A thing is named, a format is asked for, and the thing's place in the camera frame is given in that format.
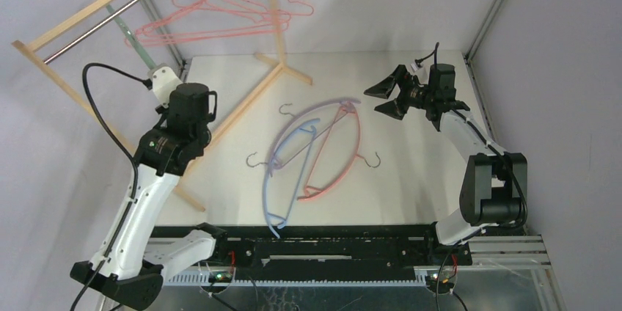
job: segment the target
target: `wooden beam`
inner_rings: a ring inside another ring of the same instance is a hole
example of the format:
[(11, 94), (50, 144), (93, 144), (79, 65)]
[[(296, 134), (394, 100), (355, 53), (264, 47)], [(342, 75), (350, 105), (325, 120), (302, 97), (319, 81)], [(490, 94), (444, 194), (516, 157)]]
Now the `wooden beam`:
[[(265, 54), (262, 54), (262, 53), (255, 53), (255, 58), (273, 67), (279, 64), (278, 60), (272, 59), (269, 56), (266, 56)], [(290, 67), (289, 65), (286, 65), (283, 67), (283, 72), (286, 74), (292, 75), (293, 77), (304, 82), (305, 84), (313, 85), (313, 78), (311, 76), (308, 76), (307, 74), (303, 72), (297, 71), (296, 69)]]
[(281, 30), (281, 24), (277, 17), (277, 11), (279, 10), (279, 0), (268, 0), (270, 5), (270, 15), (272, 16), (272, 27), (274, 28), (274, 39), (277, 44), (277, 55), (279, 56), (279, 62), (285, 65), (285, 41), (283, 40), (283, 31)]
[[(69, 98), (74, 100), (82, 109), (87, 111), (88, 114), (93, 117), (93, 119), (97, 119), (95, 113), (91, 106), (80, 96), (80, 94), (72, 88), (65, 80), (63, 80), (51, 67), (49, 67), (46, 63), (43, 62), (41, 58), (39, 58), (34, 52), (28, 48), (28, 46), (24, 45), (21, 41), (15, 41), (12, 43), (13, 47), (15, 47), (20, 53), (22, 53), (32, 64), (36, 65), (47, 77), (50, 78), (60, 89), (66, 93)], [(113, 126), (109, 125), (112, 133), (119, 139), (119, 142), (128, 149), (129, 152), (135, 152), (134, 146)], [(177, 195), (179, 195), (182, 199), (187, 201), (190, 205), (201, 212), (205, 212), (205, 207), (201, 205), (194, 197), (190, 196), (186, 193), (182, 188), (175, 188), (174, 191)]]
[(61, 34), (64, 34), (68, 29), (71, 29), (84, 19), (91, 16), (93, 13), (97, 12), (99, 9), (105, 7), (113, 0), (97, 0), (80, 10), (76, 14), (74, 14), (71, 18), (61, 22), (58, 26), (54, 27), (50, 31), (46, 32), (39, 36), (36, 40), (32, 41), (28, 44), (28, 47), (31, 51), (36, 52), (39, 51), (44, 45), (47, 45), (51, 41), (55, 40)]
[[(253, 103), (279, 78), (283, 72), (283, 64), (278, 64), (263, 80), (238, 104), (235, 109), (225, 118), (225, 120), (218, 125), (218, 128), (212, 133), (212, 140), (210, 144), (205, 148), (205, 152), (209, 151), (212, 147), (216, 146), (222, 137), (227, 134), (229, 130), (244, 116)], [(199, 157), (192, 161), (186, 169), (185, 175), (181, 178), (187, 178), (192, 170), (197, 167), (197, 164), (205, 158)]]

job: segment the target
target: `white table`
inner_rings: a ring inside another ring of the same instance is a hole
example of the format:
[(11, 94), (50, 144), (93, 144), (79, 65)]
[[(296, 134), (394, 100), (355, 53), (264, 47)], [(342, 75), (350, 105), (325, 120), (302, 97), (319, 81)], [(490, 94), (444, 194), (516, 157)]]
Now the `white table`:
[[(334, 189), (316, 200), (296, 202), (289, 225), (417, 224), (444, 218), (458, 207), (466, 168), (464, 160), (451, 142), (426, 120), (424, 111), (411, 108), (404, 120), (398, 121), (373, 110), (385, 100), (363, 95), (365, 89), (388, 76), (398, 64), (410, 68), (415, 57), (427, 53), (289, 55), (288, 64), (312, 76), (314, 85), (303, 84), (285, 74), (281, 76), (217, 146), (208, 147), (197, 168), (184, 179), (185, 188), (202, 201), (207, 211), (197, 212), (177, 195), (171, 195), (157, 224), (264, 225), (261, 189), (265, 169), (263, 166), (249, 168), (246, 157), (258, 152), (252, 158), (254, 162), (266, 159), (274, 137), (291, 119), (279, 114), (283, 103), (293, 103), (287, 110), (296, 113), (323, 100), (346, 96), (361, 100), (357, 105), (362, 123), (361, 153), (375, 164), (374, 152), (378, 152), (381, 166), (371, 169), (363, 161), (355, 161), (351, 171)], [(440, 51), (439, 62), (455, 65), (456, 98), (466, 102), (475, 119), (483, 125), (460, 52)], [(432, 58), (424, 63), (427, 70), (431, 63)], [(218, 119), (211, 125), (212, 130), (269, 70), (253, 56), (193, 58), (187, 81), (207, 84), (219, 94)], [(397, 93), (396, 87), (390, 99)], [(336, 107), (316, 115), (324, 124), (332, 120), (329, 118), (334, 116), (334, 111)], [(353, 124), (345, 122), (341, 129), (335, 127), (334, 137), (327, 142), (320, 159), (319, 174), (334, 174), (343, 166), (354, 146)], [(279, 202), (281, 208), (288, 204), (302, 159), (300, 155), (275, 174), (269, 193), (270, 202), (276, 203), (271, 209), (279, 206)]]

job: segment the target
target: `green strip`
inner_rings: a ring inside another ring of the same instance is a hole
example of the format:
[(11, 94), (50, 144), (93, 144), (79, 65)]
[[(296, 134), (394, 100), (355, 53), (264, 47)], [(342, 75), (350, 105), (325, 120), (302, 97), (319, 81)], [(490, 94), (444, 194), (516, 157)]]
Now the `green strip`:
[[(110, 4), (106, 5), (106, 9), (108, 10), (109, 13), (111, 14), (114, 13), (114, 8)], [(134, 33), (125, 24), (123, 19), (121, 19), (120, 16), (117, 16), (116, 18), (114, 18), (114, 22), (117, 23), (117, 25), (119, 26), (119, 29), (121, 29), (121, 32), (123, 32), (123, 35), (125, 36), (125, 38), (127, 38), (128, 41), (130, 41), (130, 44), (132, 45), (132, 47), (134, 47), (134, 50), (140, 56), (142, 61), (147, 65), (149, 70), (152, 70), (153, 68), (155, 68), (157, 66), (156, 62), (154, 62), (153, 59), (151, 59), (147, 51), (140, 44), (140, 42), (138, 42), (138, 40), (136, 39), (136, 36), (134, 36)]]

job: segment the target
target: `robotic arm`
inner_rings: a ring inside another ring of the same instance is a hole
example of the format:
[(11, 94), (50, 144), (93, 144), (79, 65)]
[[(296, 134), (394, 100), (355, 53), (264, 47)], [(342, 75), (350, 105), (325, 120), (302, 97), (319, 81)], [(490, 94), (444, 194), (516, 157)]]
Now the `robotic arm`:
[(89, 261), (74, 264), (70, 273), (83, 285), (136, 310), (156, 299), (165, 280), (211, 257), (223, 234), (205, 224), (173, 244), (144, 253), (162, 206), (188, 163), (202, 156), (210, 143), (208, 123), (216, 117), (217, 103), (216, 92), (203, 84), (182, 83), (170, 67), (156, 68), (150, 78), (161, 103), (161, 119), (140, 139), (133, 158), (137, 186), (129, 186), (100, 249)]
[[(434, 128), (443, 133), (466, 161), (466, 173), (460, 192), (460, 208), (436, 222), (436, 242), (451, 246), (465, 241), (486, 226), (524, 223), (527, 203), (522, 188), (527, 187), (527, 160), (520, 153), (507, 153), (473, 120), (469, 107), (455, 100), (453, 65), (434, 64), (428, 84), (419, 82), (423, 71), (418, 63), (410, 74), (398, 65), (391, 75), (365, 94), (387, 99), (395, 85), (396, 99), (375, 107), (376, 111), (402, 120), (410, 107), (425, 110)], [(493, 179), (501, 186), (493, 186)]]

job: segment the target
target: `metal hook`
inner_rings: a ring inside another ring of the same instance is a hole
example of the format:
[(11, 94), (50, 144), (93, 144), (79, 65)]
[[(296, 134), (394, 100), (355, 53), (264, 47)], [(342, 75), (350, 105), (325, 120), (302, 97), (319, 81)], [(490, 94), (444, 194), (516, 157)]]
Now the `metal hook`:
[(279, 113), (283, 114), (283, 115), (291, 115), (292, 117), (296, 117), (294, 114), (291, 114), (289, 111), (283, 111), (282, 108), (285, 106), (291, 106), (292, 103), (283, 103), (280, 107), (279, 107)]
[(370, 168), (378, 168), (380, 166), (380, 163), (382, 163), (382, 160), (380, 159), (380, 156), (378, 155), (377, 152), (374, 152), (376, 154), (376, 157), (378, 158), (378, 164), (376, 164), (375, 166), (372, 166), (371, 164), (369, 164), (369, 162), (367, 161), (367, 158), (363, 157), (362, 155), (360, 155), (359, 157), (363, 159), (363, 161), (365, 161), (365, 164), (367, 164), (368, 167)]
[(246, 165), (247, 165), (249, 168), (255, 168), (256, 166), (259, 166), (259, 165), (261, 165), (261, 164), (264, 164), (264, 165), (268, 164), (267, 162), (259, 162), (259, 163), (257, 163), (257, 164), (250, 164), (250, 163), (249, 163), (249, 159), (250, 159), (252, 156), (256, 155), (256, 154), (257, 154), (256, 152), (253, 152), (253, 153), (251, 153), (248, 157), (246, 157)]

